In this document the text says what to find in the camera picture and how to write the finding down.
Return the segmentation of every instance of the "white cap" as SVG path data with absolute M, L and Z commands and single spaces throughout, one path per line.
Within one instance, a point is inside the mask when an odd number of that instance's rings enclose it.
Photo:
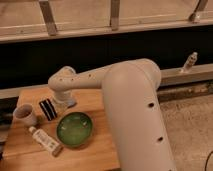
M 36 131 L 36 128 L 34 127 L 34 126 L 31 126 L 30 128 L 29 128 L 29 131 L 30 131 L 30 133 L 34 133 L 35 131 Z

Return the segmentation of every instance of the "wooden table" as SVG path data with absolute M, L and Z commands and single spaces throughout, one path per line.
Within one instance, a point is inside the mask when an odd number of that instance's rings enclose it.
M 81 149 L 64 148 L 52 157 L 31 137 L 20 122 L 13 121 L 4 149 L 1 171 L 102 171 L 119 168 L 116 149 L 103 111 L 100 90 L 74 90 L 78 104 L 67 110 L 86 112 L 94 122 L 94 134 Z M 48 122 L 38 102 L 50 98 L 48 88 L 23 90 L 18 105 L 31 103 L 40 127 L 56 138 L 56 125 L 62 116 Z M 205 160 L 213 150 L 213 95 L 161 103 L 168 136 L 178 171 L 204 171 Z M 208 170 L 213 169 L 213 159 Z

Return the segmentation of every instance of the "bowl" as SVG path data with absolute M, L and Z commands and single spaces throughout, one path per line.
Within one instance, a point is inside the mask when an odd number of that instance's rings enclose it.
M 79 147 L 91 136 L 92 128 L 92 120 L 88 115 L 72 112 L 60 120 L 57 126 L 57 137 L 68 147 Z

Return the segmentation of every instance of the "white bottle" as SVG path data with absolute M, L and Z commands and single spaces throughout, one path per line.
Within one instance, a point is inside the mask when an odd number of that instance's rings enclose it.
M 188 73 L 190 69 L 194 66 L 195 62 L 197 61 L 197 52 L 193 52 L 189 57 L 187 58 L 185 64 L 183 65 L 180 73 Z
M 31 126 L 29 131 L 32 133 L 33 139 L 40 143 L 54 157 L 56 157 L 62 150 L 62 146 L 42 129 L 36 129 Z

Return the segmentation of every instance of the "cup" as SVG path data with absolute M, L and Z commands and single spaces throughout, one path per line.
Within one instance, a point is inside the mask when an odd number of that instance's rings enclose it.
M 23 104 L 17 107 L 13 112 L 13 117 L 23 122 L 26 126 L 35 126 L 37 124 L 37 117 L 31 104 Z

